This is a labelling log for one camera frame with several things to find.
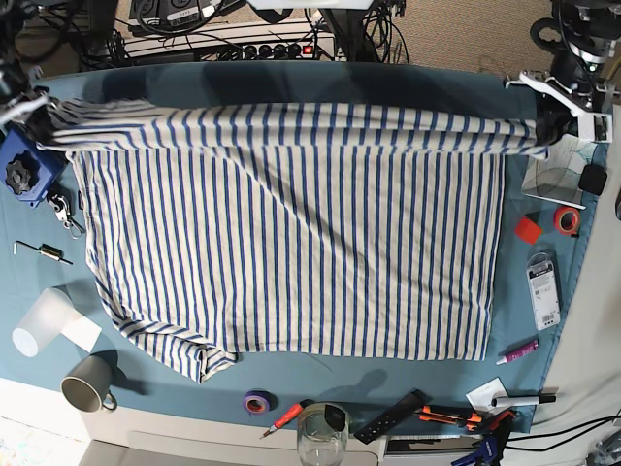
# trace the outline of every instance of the orange screwdriver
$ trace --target orange screwdriver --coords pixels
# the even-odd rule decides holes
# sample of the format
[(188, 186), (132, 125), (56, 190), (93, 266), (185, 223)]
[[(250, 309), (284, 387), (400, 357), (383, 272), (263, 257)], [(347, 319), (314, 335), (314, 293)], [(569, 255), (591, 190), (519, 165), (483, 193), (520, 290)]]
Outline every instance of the orange screwdriver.
[(274, 422), (274, 424), (272, 424), (272, 427), (270, 427), (268, 430), (265, 431), (265, 433), (261, 436), (261, 438), (264, 439), (268, 435), (271, 435), (277, 430), (284, 427), (287, 423), (295, 419), (304, 410), (306, 406), (311, 405), (311, 404), (312, 404), (311, 400), (303, 400), (300, 403), (296, 403), (295, 405), (293, 405), (291, 408), (289, 408), (289, 411), (287, 411), (284, 415), (280, 417), (279, 420), (277, 420), (276, 422)]

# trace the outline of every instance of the white paper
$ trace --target white paper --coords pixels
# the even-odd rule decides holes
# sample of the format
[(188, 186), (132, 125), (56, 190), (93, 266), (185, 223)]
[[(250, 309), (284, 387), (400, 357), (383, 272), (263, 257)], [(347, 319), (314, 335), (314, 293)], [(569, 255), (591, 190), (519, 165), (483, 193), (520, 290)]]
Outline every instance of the white paper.
[(97, 343), (101, 327), (78, 311), (74, 312), (75, 319), (62, 329), (62, 334), (84, 351), (91, 352)]
[(480, 414), (489, 413), (492, 416), (505, 410), (503, 407), (494, 408), (492, 406), (492, 400), (494, 398), (506, 396), (508, 396), (507, 391), (499, 378), (496, 378), (493, 381), (480, 386), (479, 388), (475, 388), (473, 391), (466, 394), (468, 401), (470, 401), (470, 404), (473, 405), (475, 411)]

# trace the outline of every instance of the white plastic cup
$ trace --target white plastic cup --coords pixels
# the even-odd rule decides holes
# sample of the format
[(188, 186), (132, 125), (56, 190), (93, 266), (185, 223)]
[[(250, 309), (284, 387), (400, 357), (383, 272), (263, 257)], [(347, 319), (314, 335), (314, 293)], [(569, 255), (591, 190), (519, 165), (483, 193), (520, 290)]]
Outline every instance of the white plastic cup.
[(13, 343), (24, 356), (34, 357), (75, 320), (76, 313), (65, 293), (46, 288), (13, 331)]

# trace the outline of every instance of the marker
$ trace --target marker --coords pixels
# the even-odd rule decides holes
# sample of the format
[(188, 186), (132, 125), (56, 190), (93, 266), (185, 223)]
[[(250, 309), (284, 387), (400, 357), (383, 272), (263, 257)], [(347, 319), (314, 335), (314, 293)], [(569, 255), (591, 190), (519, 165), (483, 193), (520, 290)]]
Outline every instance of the marker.
[(494, 398), (492, 406), (495, 408), (510, 408), (512, 406), (532, 406), (542, 405), (544, 403), (554, 403), (556, 396), (554, 395), (538, 395), (538, 396), (514, 396)]
[(506, 364), (508, 362), (514, 361), (515, 359), (519, 359), (520, 357), (535, 351), (537, 348), (539, 348), (539, 340), (535, 339), (528, 345), (524, 345), (523, 347), (506, 354), (505, 356), (503, 356), (502, 359), (499, 359), (496, 362), (496, 365), (500, 366), (501, 364)]

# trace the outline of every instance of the blue and white striped fabric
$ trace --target blue and white striped fabric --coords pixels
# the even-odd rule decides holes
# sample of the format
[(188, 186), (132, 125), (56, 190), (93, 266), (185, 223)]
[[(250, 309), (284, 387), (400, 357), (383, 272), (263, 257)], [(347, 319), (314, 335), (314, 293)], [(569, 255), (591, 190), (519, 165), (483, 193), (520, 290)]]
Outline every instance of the blue and white striped fabric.
[(201, 382), (244, 351), (482, 359), (504, 155), (531, 121), (349, 104), (66, 102), (114, 326)]

